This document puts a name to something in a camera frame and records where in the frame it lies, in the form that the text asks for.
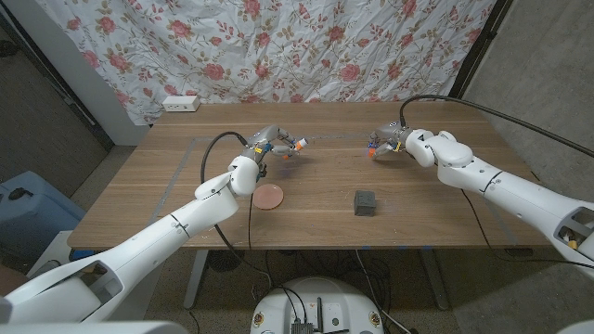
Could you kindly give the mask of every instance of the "gray wall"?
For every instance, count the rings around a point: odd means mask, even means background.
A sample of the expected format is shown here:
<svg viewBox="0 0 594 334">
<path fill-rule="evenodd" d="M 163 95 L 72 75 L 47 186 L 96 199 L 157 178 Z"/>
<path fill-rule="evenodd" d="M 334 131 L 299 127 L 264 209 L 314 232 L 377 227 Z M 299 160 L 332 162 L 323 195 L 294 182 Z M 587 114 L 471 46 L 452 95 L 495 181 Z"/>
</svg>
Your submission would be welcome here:
<svg viewBox="0 0 594 334">
<path fill-rule="evenodd" d="M 465 96 L 594 149 L 594 6 L 516 0 Z M 594 201 L 594 159 L 489 117 L 552 190 Z"/>
<path fill-rule="evenodd" d="M 138 145 L 149 127 L 130 121 L 113 90 L 88 66 L 66 33 L 34 0 L 4 2 L 111 140 L 116 145 Z"/>
</svg>

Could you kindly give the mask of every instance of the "orange object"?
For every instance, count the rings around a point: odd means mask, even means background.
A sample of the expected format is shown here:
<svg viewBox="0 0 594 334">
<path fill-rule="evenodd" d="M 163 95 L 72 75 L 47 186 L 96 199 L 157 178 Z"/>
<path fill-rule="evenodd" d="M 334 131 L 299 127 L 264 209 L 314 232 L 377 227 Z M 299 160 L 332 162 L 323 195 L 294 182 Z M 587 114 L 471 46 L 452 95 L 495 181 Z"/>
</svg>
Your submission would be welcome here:
<svg viewBox="0 0 594 334">
<path fill-rule="evenodd" d="M 307 146 L 307 144 L 309 144 L 309 143 L 307 142 L 307 139 L 304 138 L 304 139 L 298 141 L 297 143 L 295 143 L 295 149 L 301 150 L 302 148 Z"/>
</svg>

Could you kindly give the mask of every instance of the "pink disc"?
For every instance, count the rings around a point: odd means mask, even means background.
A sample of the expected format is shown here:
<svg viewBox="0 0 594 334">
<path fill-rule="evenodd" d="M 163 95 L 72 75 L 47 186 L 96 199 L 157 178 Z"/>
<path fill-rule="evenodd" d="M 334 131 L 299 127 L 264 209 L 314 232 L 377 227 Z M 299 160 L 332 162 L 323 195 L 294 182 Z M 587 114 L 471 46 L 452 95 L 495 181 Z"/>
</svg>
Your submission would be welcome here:
<svg viewBox="0 0 594 334">
<path fill-rule="evenodd" d="M 276 208 L 283 199 L 283 193 L 280 186 L 263 185 L 253 192 L 253 205 L 258 209 L 272 210 Z"/>
</svg>

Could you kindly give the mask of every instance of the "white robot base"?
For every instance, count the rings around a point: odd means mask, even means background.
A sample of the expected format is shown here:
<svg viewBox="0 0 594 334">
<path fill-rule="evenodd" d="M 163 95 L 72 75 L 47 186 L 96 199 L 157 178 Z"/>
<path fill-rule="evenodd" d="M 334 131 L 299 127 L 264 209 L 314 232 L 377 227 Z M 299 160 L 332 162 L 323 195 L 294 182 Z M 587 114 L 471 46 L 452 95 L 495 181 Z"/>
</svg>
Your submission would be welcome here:
<svg viewBox="0 0 594 334">
<path fill-rule="evenodd" d="M 369 297 L 340 280 L 323 276 L 296 278 L 273 289 L 253 313 L 251 334 L 314 332 L 380 334 L 383 325 Z"/>
</svg>

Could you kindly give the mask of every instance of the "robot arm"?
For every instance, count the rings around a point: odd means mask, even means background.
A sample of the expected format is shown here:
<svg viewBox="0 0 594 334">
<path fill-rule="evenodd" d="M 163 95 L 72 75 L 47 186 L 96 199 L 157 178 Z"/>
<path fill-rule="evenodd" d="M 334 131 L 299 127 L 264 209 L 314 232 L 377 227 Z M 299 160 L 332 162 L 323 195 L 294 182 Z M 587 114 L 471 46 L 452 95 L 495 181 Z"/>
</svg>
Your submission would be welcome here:
<svg viewBox="0 0 594 334">
<path fill-rule="evenodd" d="M 272 141 L 275 139 L 282 141 L 285 145 L 273 145 Z M 307 144 L 305 138 L 297 141 L 287 130 L 278 127 L 278 125 L 270 125 L 248 139 L 248 145 L 241 155 L 252 158 L 258 163 L 267 152 L 287 159 Z"/>
<path fill-rule="evenodd" d="M 400 143 L 399 150 L 406 150 L 421 166 L 436 164 L 444 184 L 484 196 L 517 216 L 540 231 L 568 261 L 594 265 L 594 203 L 565 197 L 501 171 L 474 157 L 469 147 L 448 132 L 434 135 L 403 128 L 399 122 L 391 125 L 393 130 L 378 142 Z M 594 279 L 594 269 L 579 268 Z"/>
<path fill-rule="evenodd" d="M 284 130 L 277 132 L 280 135 L 272 139 L 292 138 Z M 254 152 L 253 147 L 246 150 Z M 64 264 L 8 294 L 8 323 L 96 322 L 109 318 L 140 280 L 190 238 L 235 214 L 239 208 L 235 197 L 253 193 L 262 176 L 264 154 L 245 153 L 231 161 L 227 173 L 201 184 L 194 193 L 196 199 L 122 244 Z M 83 282 L 80 273 L 88 268 L 99 268 L 104 274 L 95 282 Z"/>
</svg>

